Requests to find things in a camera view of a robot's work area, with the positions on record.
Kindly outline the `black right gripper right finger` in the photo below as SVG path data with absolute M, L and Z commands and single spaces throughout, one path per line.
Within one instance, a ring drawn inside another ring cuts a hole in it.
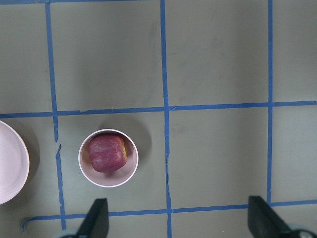
M 248 228 L 254 238 L 300 238 L 261 196 L 248 198 Z

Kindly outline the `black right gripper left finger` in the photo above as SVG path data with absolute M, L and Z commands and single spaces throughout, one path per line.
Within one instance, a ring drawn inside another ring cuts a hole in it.
M 106 198 L 96 199 L 79 227 L 76 238 L 106 238 L 109 231 Z

